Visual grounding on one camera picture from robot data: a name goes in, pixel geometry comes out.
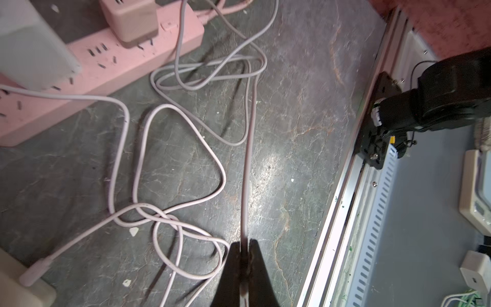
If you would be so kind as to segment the pink USB charger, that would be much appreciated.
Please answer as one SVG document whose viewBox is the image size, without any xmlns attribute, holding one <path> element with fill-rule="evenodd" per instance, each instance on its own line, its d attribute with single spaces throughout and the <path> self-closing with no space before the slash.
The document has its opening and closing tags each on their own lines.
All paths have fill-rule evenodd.
<svg viewBox="0 0 491 307">
<path fill-rule="evenodd" d="M 127 49 L 158 35 L 157 4 L 153 0 L 100 0 L 104 17 Z"/>
</svg>

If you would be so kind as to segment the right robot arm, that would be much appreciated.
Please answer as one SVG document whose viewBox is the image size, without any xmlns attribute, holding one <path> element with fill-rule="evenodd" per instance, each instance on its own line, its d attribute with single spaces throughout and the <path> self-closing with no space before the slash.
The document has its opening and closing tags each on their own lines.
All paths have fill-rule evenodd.
<svg viewBox="0 0 491 307">
<path fill-rule="evenodd" d="M 455 129 L 490 116 L 490 48 L 429 66 L 418 86 L 385 98 L 370 114 L 389 133 Z"/>
</svg>

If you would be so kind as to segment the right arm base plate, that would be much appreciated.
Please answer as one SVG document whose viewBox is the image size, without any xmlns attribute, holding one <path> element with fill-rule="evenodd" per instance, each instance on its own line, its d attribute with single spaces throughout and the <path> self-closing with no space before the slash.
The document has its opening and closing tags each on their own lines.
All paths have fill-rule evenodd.
<svg viewBox="0 0 491 307">
<path fill-rule="evenodd" d="M 396 148 L 397 158 L 403 157 L 407 150 L 407 134 L 387 130 L 372 112 L 383 100 L 398 94 L 401 94 L 400 87 L 387 72 L 381 72 L 373 87 L 368 110 L 355 142 L 354 153 L 377 170 L 383 168 L 390 145 Z"/>
</svg>

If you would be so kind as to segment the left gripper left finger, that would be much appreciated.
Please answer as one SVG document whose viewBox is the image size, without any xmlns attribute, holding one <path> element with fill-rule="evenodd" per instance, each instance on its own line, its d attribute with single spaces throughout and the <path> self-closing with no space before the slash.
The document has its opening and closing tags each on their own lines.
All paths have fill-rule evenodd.
<svg viewBox="0 0 491 307">
<path fill-rule="evenodd" d="M 240 243 L 232 243 L 211 307 L 240 306 Z"/>
</svg>

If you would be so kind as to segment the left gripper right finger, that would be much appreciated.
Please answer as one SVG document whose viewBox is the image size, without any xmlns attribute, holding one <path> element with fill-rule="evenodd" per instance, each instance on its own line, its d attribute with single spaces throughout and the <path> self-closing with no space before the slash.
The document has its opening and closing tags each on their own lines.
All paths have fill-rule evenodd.
<svg viewBox="0 0 491 307">
<path fill-rule="evenodd" d="M 248 293 L 248 306 L 280 305 L 272 288 L 259 243 L 255 239 L 249 242 Z"/>
</svg>

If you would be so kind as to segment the white USB charger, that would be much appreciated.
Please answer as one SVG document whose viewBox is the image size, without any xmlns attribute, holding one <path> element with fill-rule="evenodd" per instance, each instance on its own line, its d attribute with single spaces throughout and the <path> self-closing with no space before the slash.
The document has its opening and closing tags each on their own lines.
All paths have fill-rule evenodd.
<svg viewBox="0 0 491 307">
<path fill-rule="evenodd" d="M 82 67 L 30 1 L 1 1 L 1 75 L 28 90 L 45 90 Z"/>
</svg>

